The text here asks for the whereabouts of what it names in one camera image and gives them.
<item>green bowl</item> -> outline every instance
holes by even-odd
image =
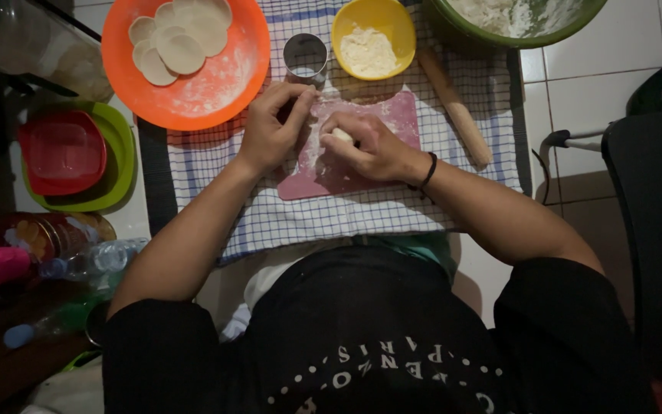
[[[129,191],[134,178],[134,136],[132,128],[118,110],[98,102],[66,102],[45,110],[80,109],[96,122],[106,141],[106,170],[101,180],[89,189],[75,194],[42,196],[32,192],[27,165],[22,158],[24,185],[32,199],[42,207],[59,212],[95,212],[115,205]]]
[[[558,7],[567,7],[565,0],[552,0]],[[582,30],[602,9],[607,0],[575,0],[564,10],[561,23],[546,28],[541,18],[547,0],[528,0],[535,23],[523,38],[508,38],[490,33],[469,23],[454,10],[448,0],[423,0],[422,10],[436,37],[448,43],[456,52],[483,57],[505,49],[535,49],[560,42]]]

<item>rolling pin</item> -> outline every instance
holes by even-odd
[[[469,153],[472,154],[474,163],[478,166],[486,166],[492,161],[492,150],[484,141],[482,132],[474,123],[472,115],[461,101],[456,87],[446,75],[441,61],[436,53],[430,48],[418,50],[418,63],[428,75],[428,80],[436,90],[438,99],[444,104],[446,112],[454,121],[459,137],[464,141]]]

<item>shirt sleeve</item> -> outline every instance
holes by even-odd
[[[494,337],[530,412],[657,412],[615,289],[566,259],[520,263],[494,306]]]
[[[106,414],[212,412],[218,336],[196,304],[144,300],[105,326]]]

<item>blue and white checkered cloth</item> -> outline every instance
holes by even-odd
[[[331,23],[346,0],[260,0],[271,38],[271,79],[285,77],[282,47],[296,33],[313,33],[331,50]],[[400,90],[416,95],[421,148],[462,169],[521,191],[515,165],[510,76],[505,56],[487,61],[444,51],[433,37],[419,0],[403,1],[416,24],[418,46],[429,45],[441,56],[449,76],[468,106],[494,154],[486,169],[477,171],[456,137],[446,111],[416,61],[392,79],[365,82],[349,76],[333,53],[326,66],[324,93],[358,89],[359,96]],[[178,208],[182,209],[236,155],[244,133],[246,111],[209,130],[169,134],[170,168]],[[430,200],[405,186],[393,186],[337,196],[283,201],[277,181],[263,178],[247,200],[226,241],[220,259],[225,264],[250,253],[299,242],[328,240],[354,234],[408,233],[451,230],[455,223]]]

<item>blue bottle cap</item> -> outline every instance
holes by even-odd
[[[40,263],[40,277],[45,279],[60,279],[66,275],[68,262],[63,259],[51,259]]]
[[[16,349],[28,344],[33,337],[34,329],[32,326],[27,324],[16,325],[5,332],[5,345],[9,349]]]

